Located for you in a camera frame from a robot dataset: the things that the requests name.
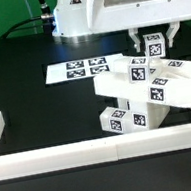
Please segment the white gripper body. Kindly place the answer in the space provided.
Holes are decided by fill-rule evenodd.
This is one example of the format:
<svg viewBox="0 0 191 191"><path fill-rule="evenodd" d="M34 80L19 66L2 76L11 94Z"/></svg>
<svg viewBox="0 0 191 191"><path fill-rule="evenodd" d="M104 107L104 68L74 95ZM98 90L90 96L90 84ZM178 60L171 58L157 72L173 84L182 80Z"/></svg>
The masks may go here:
<svg viewBox="0 0 191 191"><path fill-rule="evenodd" d="M191 20L191 0L87 0L92 33L130 30Z"/></svg>

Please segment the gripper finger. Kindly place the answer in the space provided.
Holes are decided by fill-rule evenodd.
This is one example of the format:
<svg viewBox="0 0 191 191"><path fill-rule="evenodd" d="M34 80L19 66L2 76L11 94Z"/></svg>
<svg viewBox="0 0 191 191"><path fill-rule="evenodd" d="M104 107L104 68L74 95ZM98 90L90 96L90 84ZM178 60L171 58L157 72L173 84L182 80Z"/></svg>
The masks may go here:
<svg viewBox="0 0 191 191"><path fill-rule="evenodd" d="M166 38L168 38L169 47L172 48L173 40L176 33L179 31L180 23L178 21L170 22L169 28L166 32Z"/></svg>
<svg viewBox="0 0 191 191"><path fill-rule="evenodd" d="M128 29L128 35L134 41L134 46L137 52L141 50L141 40L139 38L138 29L137 28L130 28Z"/></svg>

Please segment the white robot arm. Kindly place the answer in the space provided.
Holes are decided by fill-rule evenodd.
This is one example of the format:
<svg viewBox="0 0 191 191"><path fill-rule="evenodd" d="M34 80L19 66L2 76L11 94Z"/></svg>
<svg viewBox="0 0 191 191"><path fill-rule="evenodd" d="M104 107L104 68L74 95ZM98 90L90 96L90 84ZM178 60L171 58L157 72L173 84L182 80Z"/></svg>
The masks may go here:
<svg viewBox="0 0 191 191"><path fill-rule="evenodd" d="M191 0L57 0L53 11L59 41L79 43L96 34L127 31L138 49L141 27L169 26L172 43L182 21L191 20Z"/></svg>

